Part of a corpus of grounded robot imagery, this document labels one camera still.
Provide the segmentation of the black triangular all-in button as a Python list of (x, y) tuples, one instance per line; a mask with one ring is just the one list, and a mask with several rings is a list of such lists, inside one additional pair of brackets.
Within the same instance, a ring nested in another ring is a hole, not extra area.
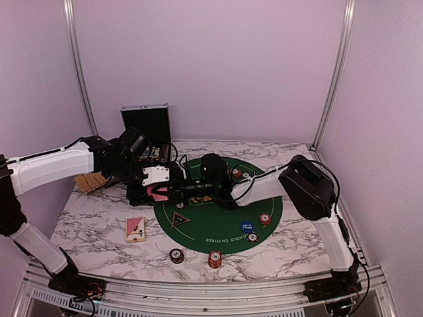
[(174, 212), (171, 227), (176, 228), (180, 225), (184, 225), (189, 222), (190, 222), (190, 219), (188, 217), (185, 217), (184, 215), (181, 215), (180, 213)]

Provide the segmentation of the dark brown poker chip stack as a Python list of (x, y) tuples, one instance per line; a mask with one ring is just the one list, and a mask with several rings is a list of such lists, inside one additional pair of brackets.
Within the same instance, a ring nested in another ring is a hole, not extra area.
[(174, 248), (169, 252), (171, 262), (174, 264), (181, 264), (184, 261), (184, 254), (181, 249)]

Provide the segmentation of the red poker chip stack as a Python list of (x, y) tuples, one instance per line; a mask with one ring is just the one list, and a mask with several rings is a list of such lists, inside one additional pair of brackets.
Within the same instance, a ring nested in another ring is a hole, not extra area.
[(211, 251), (208, 256), (208, 265), (213, 268), (217, 269), (221, 267), (222, 264), (222, 254), (219, 251)]

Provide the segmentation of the red playing card deck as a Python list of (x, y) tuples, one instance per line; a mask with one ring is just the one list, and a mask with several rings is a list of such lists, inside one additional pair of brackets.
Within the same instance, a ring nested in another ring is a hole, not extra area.
[(154, 201), (168, 201), (168, 187), (159, 185), (147, 186), (147, 195), (151, 196)]

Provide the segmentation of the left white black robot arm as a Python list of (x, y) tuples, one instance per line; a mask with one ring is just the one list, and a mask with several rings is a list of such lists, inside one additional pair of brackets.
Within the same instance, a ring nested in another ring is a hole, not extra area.
[(1, 159), (1, 235), (37, 259), (51, 275), (53, 286), (70, 294), (87, 288), (91, 280), (79, 275), (73, 260), (25, 216), (19, 196), (58, 180), (100, 172), (127, 186), (142, 183), (139, 157), (151, 146), (139, 130), (130, 127), (111, 140), (94, 135), (68, 146)]

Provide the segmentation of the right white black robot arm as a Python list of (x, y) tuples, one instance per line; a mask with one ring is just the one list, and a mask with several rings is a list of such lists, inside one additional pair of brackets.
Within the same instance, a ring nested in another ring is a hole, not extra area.
[(287, 196), (325, 246), (331, 266), (328, 291), (343, 295), (358, 280), (358, 259), (336, 212), (338, 184), (301, 155), (255, 174), (206, 154), (197, 163), (172, 167), (169, 180), (150, 185), (147, 194), (158, 202), (155, 214), (162, 229), (180, 245), (206, 253), (214, 268), (224, 255), (264, 242), (278, 226)]

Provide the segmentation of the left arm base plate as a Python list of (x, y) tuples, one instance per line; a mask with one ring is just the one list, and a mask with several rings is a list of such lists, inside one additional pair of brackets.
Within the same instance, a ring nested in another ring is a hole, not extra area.
[(55, 291), (73, 295), (76, 300), (100, 300), (106, 288), (106, 281), (99, 278), (77, 275), (69, 279), (51, 278), (48, 287)]

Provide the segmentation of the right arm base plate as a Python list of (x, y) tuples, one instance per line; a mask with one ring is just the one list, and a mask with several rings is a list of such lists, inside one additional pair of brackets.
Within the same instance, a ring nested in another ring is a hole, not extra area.
[(350, 283), (346, 280), (329, 277), (306, 282), (303, 294), (309, 302), (318, 302), (354, 294), (361, 290), (362, 285), (359, 281)]

